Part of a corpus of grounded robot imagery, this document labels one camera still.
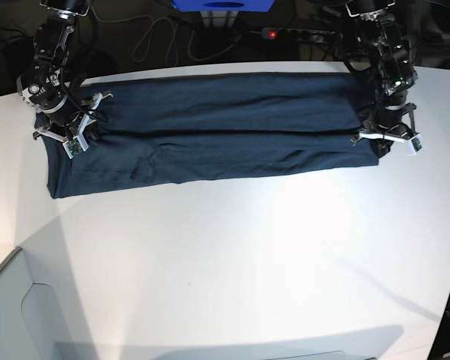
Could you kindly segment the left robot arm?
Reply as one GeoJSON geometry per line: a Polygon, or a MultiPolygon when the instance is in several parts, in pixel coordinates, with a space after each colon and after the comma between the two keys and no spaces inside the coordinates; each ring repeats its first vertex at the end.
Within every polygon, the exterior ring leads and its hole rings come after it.
{"type": "Polygon", "coordinates": [[[389,8],[393,1],[347,1],[346,12],[358,27],[356,41],[367,52],[369,67],[353,68],[343,60],[351,74],[367,85],[374,85],[375,100],[360,111],[361,128],[352,138],[355,145],[369,140],[379,157],[393,144],[409,148],[408,155],[423,149],[422,135],[416,130],[417,106],[407,100],[418,75],[410,58],[410,43],[389,8]]]}

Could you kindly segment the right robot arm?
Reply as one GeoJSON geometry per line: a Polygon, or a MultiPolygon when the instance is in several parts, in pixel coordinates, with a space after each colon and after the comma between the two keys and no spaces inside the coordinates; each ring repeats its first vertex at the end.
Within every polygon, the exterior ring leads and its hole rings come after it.
{"type": "Polygon", "coordinates": [[[28,69],[16,81],[22,101],[48,122],[35,128],[33,138],[47,137],[60,143],[69,158],[86,152],[89,144],[86,130],[95,122],[104,121],[98,110],[102,101],[111,98],[111,91],[96,92],[82,100],[75,90],[84,81],[76,77],[65,81],[65,68],[70,45],[76,30],[77,17],[85,17],[90,1],[41,1],[51,11],[33,37],[34,56],[28,69]]]}

